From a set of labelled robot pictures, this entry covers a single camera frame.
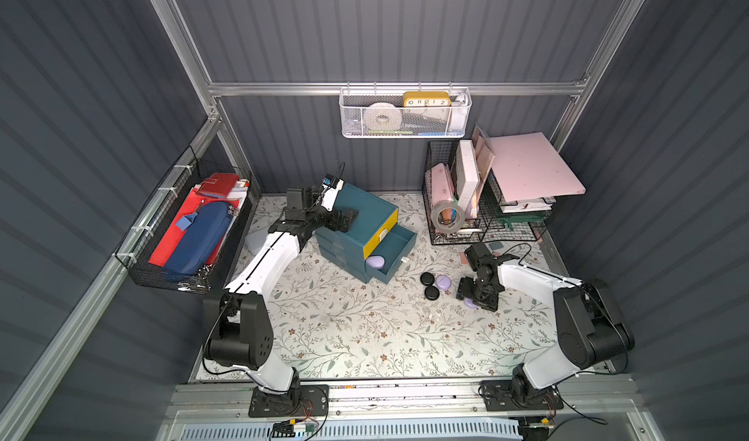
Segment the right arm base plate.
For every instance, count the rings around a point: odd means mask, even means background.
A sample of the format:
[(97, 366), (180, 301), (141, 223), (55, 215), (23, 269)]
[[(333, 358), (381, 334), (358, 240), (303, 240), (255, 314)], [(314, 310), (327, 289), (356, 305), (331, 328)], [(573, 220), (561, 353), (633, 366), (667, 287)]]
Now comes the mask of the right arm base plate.
[(478, 395), (489, 412), (545, 410), (554, 413), (564, 408), (552, 388), (536, 390), (515, 380), (483, 381), (479, 384)]

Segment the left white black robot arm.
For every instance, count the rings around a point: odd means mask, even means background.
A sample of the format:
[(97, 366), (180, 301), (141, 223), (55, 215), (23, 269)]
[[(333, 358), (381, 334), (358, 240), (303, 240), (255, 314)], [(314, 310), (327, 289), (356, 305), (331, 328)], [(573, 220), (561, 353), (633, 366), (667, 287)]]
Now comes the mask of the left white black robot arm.
[(228, 373), (242, 372), (259, 390), (272, 395), (285, 394), (296, 384), (296, 370), (273, 350), (266, 299), (318, 228), (350, 229), (357, 213), (335, 208), (344, 186), (343, 179), (333, 178), (317, 190), (287, 191), (287, 205), (268, 228), (250, 265), (224, 289), (206, 297), (204, 310), (211, 327), (202, 347), (204, 362), (214, 361)]

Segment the teal drawer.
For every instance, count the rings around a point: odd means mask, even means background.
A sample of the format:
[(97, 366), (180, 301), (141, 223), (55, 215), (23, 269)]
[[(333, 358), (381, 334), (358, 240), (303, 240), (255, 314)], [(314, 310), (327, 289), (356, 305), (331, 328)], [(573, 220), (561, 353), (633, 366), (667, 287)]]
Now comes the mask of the teal drawer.
[(384, 266), (381, 269), (375, 269), (372, 266), (365, 265), (368, 277), (384, 284), (390, 283), (390, 280), (402, 265), (402, 259), (411, 253), (416, 242), (417, 234), (415, 232), (400, 225), (395, 225), (373, 252), (373, 256), (384, 258)]

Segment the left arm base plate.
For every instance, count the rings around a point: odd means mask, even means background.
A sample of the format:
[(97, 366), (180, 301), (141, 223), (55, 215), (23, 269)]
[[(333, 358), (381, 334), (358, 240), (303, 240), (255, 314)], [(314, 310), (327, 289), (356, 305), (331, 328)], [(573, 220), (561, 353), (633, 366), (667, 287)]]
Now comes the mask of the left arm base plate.
[(324, 417), (329, 413), (330, 387), (309, 384), (291, 388), (283, 394), (270, 394), (255, 388), (252, 392), (248, 417), (295, 418)]

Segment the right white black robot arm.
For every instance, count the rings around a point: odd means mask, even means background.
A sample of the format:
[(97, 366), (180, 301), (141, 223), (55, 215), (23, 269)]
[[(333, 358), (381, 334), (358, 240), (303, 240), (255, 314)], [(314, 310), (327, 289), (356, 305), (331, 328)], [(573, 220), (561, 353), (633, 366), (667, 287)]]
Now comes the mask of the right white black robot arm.
[(548, 273), (512, 254), (493, 255), (483, 243), (471, 244), (464, 255), (475, 276), (460, 279), (456, 298), (495, 312), (501, 293), (514, 290), (554, 313), (557, 342), (513, 370), (510, 388), (517, 399), (547, 392), (634, 349), (635, 338), (607, 283)]

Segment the teal drawer cabinet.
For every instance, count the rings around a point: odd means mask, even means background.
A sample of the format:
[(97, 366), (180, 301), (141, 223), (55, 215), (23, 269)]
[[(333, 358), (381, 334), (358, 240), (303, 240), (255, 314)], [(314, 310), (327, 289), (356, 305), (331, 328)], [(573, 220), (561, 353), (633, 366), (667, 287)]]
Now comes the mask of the teal drawer cabinet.
[(367, 191), (345, 184), (335, 199), (335, 208), (355, 209), (358, 211), (358, 216), (345, 234), (333, 232), (329, 228), (318, 228), (315, 237), (319, 244), (320, 254), (359, 281), (369, 283), (372, 278), (366, 274), (365, 265), (367, 264), (363, 257), (363, 247), (367, 242), (365, 216), (369, 211), (386, 211), (395, 207), (397, 206)]

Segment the purple earphone case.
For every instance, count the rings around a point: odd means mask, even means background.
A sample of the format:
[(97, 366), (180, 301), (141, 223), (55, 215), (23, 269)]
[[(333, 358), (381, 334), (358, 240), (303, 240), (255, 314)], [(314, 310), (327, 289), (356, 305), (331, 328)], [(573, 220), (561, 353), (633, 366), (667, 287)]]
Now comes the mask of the purple earphone case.
[(476, 305), (472, 300), (465, 299), (463, 303), (470, 308), (470, 310), (478, 310), (479, 306)]
[(385, 259), (382, 256), (372, 255), (366, 259), (366, 264), (373, 269), (383, 269), (385, 266)]
[(447, 292), (452, 287), (452, 281), (446, 275), (439, 275), (436, 277), (434, 285), (441, 291)]

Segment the black earphone case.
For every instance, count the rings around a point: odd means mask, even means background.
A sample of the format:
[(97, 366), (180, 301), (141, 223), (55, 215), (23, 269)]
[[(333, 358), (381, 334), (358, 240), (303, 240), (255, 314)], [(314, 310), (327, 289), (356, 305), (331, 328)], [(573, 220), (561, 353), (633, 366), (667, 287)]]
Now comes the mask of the black earphone case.
[(429, 285), (425, 287), (423, 294), (427, 300), (436, 301), (440, 297), (440, 290), (436, 286)]
[(435, 276), (432, 273), (422, 273), (419, 282), (424, 286), (432, 286), (435, 283)]

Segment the yellow top drawer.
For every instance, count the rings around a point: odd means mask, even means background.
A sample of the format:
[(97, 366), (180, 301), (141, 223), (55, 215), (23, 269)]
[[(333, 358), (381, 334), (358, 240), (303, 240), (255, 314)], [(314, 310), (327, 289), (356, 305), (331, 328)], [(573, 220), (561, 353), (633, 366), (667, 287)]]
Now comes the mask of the yellow top drawer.
[(386, 211), (369, 211), (365, 216), (365, 239), (367, 242), (363, 247), (363, 257), (368, 259), (375, 249), (383, 242), (384, 238), (398, 224), (399, 209), (397, 207)]

